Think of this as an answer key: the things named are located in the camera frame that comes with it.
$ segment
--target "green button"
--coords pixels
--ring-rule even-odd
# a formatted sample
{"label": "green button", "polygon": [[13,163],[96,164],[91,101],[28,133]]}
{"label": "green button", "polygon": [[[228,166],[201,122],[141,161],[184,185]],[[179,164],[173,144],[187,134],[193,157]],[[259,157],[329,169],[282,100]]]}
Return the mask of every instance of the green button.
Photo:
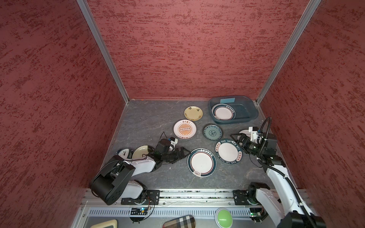
{"label": "green button", "polygon": [[223,228],[229,228],[232,226],[232,215],[229,211],[227,210],[221,210],[220,212],[218,212],[218,223],[223,227]]}

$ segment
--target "orange sunburst design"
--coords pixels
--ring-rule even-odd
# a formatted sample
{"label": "orange sunburst design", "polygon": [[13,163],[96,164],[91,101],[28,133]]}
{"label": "orange sunburst design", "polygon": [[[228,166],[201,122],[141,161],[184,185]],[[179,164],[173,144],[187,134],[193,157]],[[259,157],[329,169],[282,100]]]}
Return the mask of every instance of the orange sunburst design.
{"label": "orange sunburst design", "polygon": [[178,128],[177,131],[181,134],[181,135],[190,135],[193,132],[193,127],[190,124],[187,123],[183,123],[181,124]]}

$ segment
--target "small yellow plate with floral pattern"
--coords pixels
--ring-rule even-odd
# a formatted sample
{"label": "small yellow plate with floral pattern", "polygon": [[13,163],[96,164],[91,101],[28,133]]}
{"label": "small yellow plate with floral pattern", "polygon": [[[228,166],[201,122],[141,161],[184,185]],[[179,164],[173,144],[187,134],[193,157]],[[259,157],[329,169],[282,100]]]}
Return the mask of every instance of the small yellow plate with floral pattern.
{"label": "small yellow plate with floral pattern", "polygon": [[185,109],[184,115],[188,120],[197,121],[203,116],[203,111],[197,106],[190,106]]}

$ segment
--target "blue transparent plastic container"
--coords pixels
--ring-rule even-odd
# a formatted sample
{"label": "blue transparent plastic container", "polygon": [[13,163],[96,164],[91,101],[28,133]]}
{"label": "blue transparent plastic container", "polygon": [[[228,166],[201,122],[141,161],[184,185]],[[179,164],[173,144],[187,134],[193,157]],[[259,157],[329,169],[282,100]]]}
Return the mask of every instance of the blue transparent plastic container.
{"label": "blue transparent plastic container", "polygon": [[[215,118],[212,113],[212,108],[220,103],[230,105],[235,110],[236,117],[231,120],[219,120]],[[208,101],[208,110],[210,116],[217,124],[245,123],[258,117],[258,111],[253,101],[245,96],[213,97]]]}

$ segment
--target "red wall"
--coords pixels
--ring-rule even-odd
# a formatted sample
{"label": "red wall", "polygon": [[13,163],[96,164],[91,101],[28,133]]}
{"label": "red wall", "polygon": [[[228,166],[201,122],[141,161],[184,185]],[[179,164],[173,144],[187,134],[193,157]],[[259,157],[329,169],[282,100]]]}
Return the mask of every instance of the red wall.
{"label": "red wall", "polygon": [[124,103],[76,1],[0,18],[0,227],[69,228]]}
{"label": "red wall", "polygon": [[323,0],[261,103],[328,227],[365,227],[365,1]]}
{"label": "red wall", "polygon": [[131,98],[256,99],[308,0],[89,0]]}

